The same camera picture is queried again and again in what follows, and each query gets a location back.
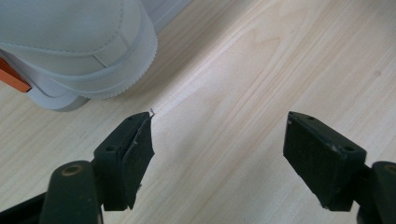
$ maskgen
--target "orange part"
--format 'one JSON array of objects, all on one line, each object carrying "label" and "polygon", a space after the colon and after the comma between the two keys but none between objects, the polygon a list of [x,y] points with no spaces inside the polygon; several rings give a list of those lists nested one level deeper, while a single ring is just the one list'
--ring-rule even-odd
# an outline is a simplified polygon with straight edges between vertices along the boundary
[{"label": "orange part", "polygon": [[29,84],[2,58],[0,58],[0,80],[21,92],[28,92],[32,89]]}]

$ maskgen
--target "screw hole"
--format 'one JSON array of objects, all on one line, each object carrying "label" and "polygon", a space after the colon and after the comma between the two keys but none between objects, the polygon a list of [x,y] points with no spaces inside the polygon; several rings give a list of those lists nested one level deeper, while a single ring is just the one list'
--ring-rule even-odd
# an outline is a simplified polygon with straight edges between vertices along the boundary
[{"label": "screw hole", "polygon": [[113,152],[115,150],[117,150],[117,147],[115,147],[115,146],[111,146],[111,147],[107,147],[106,148],[106,152]]},{"label": "screw hole", "polygon": [[353,148],[353,147],[344,147],[344,150],[352,152],[352,151],[355,151],[355,148]]},{"label": "screw hole", "polygon": [[76,175],[81,171],[82,171],[81,165],[72,165],[72,166],[64,168],[62,170],[62,175],[64,175],[64,176]]}]

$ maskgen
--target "white shoe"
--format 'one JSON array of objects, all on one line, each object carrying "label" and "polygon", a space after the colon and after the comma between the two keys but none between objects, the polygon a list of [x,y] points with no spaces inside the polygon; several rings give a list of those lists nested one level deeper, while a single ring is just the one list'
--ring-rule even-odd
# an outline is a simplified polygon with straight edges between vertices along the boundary
[{"label": "white shoe", "polygon": [[155,31],[189,2],[2,0],[0,50],[28,82],[32,70],[75,95],[115,96],[146,72],[157,48]]}]

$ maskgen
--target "wooden floor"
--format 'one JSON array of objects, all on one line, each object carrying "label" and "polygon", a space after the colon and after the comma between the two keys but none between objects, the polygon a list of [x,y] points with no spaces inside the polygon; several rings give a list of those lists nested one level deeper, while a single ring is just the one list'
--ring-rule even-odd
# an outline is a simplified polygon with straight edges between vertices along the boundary
[{"label": "wooden floor", "polygon": [[126,117],[156,113],[154,156],[118,223],[356,223],[322,209],[283,157],[288,111],[396,161],[396,1],[192,0],[124,94],[59,113],[0,84],[0,210],[92,159]]}]

